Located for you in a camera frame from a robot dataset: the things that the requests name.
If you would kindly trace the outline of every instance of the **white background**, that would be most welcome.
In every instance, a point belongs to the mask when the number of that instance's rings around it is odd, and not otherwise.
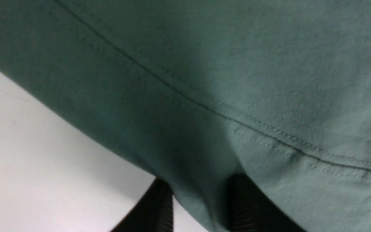
[[[109,232],[153,179],[0,73],[0,232]],[[205,232],[176,201],[174,231]]]

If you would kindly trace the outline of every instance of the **white wall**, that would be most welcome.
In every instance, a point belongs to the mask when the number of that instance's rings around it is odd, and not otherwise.
[[[108,232],[153,179],[0,73],[0,232]],[[174,209],[176,232],[205,232]]]

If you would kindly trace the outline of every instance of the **green t-shirt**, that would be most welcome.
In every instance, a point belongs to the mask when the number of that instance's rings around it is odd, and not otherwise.
[[[0,71],[210,232],[234,173],[308,232],[371,231],[371,1],[0,0]]]

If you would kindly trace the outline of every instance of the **teal fabric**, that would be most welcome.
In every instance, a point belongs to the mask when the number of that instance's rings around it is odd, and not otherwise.
[[[0,71],[210,232],[233,173],[309,232],[371,231],[371,1],[0,0]]]

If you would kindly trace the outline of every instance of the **stitching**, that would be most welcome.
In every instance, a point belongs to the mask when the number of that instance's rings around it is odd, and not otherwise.
[[[264,147],[268,147],[268,148],[271,148],[273,151],[280,151],[282,153],[286,153],[287,151],[283,151],[279,148],[276,148],[276,147],[273,147],[271,144],[268,144],[266,142],[261,142],[259,140],[256,140],[256,139],[253,139],[251,138],[251,141],[257,143],[257,144],[261,144],[263,145]],[[319,168],[318,166],[316,165],[313,165],[313,164],[308,164],[308,166],[314,168],[314,169],[317,169],[319,171],[322,171],[322,172],[325,172],[325,173],[329,173],[329,174],[332,174],[332,175],[338,175],[338,176],[349,176],[349,177],[353,177],[353,178],[359,178],[359,179],[367,179],[367,180],[371,180],[371,178],[367,178],[367,177],[363,177],[363,176],[358,176],[358,175],[349,175],[349,174],[344,174],[344,173],[336,173],[336,172],[333,172],[331,170],[328,170],[328,169],[323,169],[323,168]]]
[[[313,164],[308,164],[310,167],[312,168],[315,168],[317,170],[320,170],[320,171],[323,171],[325,173],[329,173],[329,174],[332,174],[332,175],[339,175],[339,176],[349,176],[349,177],[353,177],[353,178],[359,178],[359,179],[367,179],[367,180],[371,180],[371,178],[367,178],[367,177],[363,177],[363,176],[357,176],[357,175],[349,175],[349,174],[344,174],[344,173],[335,173],[333,171],[330,171],[328,169],[320,169],[318,166],[315,166]]]
[[[97,15],[95,15],[93,12],[90,12],[85,6],[83,6],[81,3],[78,3],[76,2],[75,0],[70,0],[72,4],[74,4],[75,6],[79,7],[82,11],[84,11],[85,13],[87,13],[88,15],[90,15],[90,17],[92,19],[94,19],[95,21],[97,21],[98,23],[100,23],[107,31],[109,31],[110,33],[112,33],[112,35],[114,35],[115,37],[120,37],[120,35],[118,35],[114,30],[113,28],[108,25],[103,19],[101,19],[100,17],[98,17]],[[167,75],[169,75],[172,79],[174,80],[177,80],[179,82],[181,82],[182,84],[186,85],[187,87],[189,87],[192,91],[195,91],[201,95],[203,95],[204,97],[206,97],[208,100],[216,103],[216,104],[219,104],[223,107],[226,107],[230,110],[233,110],[234,112],[238,113],[238,114],[241,114],[243,115],[244,117],[248,118],[249,120],[251,120],[252,122],[255,122],[256,124],[258,125],[261,125],[261,126],[264,126],[266,127],[267,129],[269,130],[272,130],[272,131],[275,131],[277,132],[278,134],[282,134],[284,135],[285,137],[289,138],[290,140],[293,140],[293,141],[298,141],[300,142],[301,144],[303,145],[306,145],[308,147],[311,147],[313,148],[315,151],[317,152],[320,152],[321,154],[324,154],[324,155],[327,155],[329,157],[333,157],[333,158],[336,158],[336,159],[342,159],[342,160],[349,160],[349,161],[357,161],[359,163],[363,163],[363,164],[367,164],[367,165],[371,165],[371,162],[366,162],[366,161],[362,161],[362,160],[358,160],[358,159],[354,159],[354,158],[349,158],[349,157],[343,157],[343,156],[339,156],[339,155],[335,155],[335,154],[332,154],[332,153],[329,153],[327,151],[324,151],[323,149],[321,148],[318,148],[316,147],[315,145],[309,143],[309,142],[306,142],[306,141],[303,141],[302,139],[300,138],[297,138],[295,136],[292,136],[290,134],[287,134],[277,128],[274,128],[272,126],[269,126],[257,119],[255,119],[252,115],[249,115],[231,105],[228,105],[227,103],[223,102],[223,101],[219,101],[219,100],[216,100],[210,96],[207,96],[205,94],[202,94],[200,91],[198,91],[197,89],[195,89],[192,85],[190,85],[189,83],[185,82],[183,79],[179,78],[177,75],[174,75],[170,70],[168,70],[167,68],[161,66],[160,64],[154,62],[146,53],[144,53],[143,51],[140,51],[138,49],[134,49],[136,50],[138,53],[140,53],[141,55],[143,55],[144,57],[146,57],[150,62],[153,63],[154,66],[156,66],[157,68],[163,70]]]

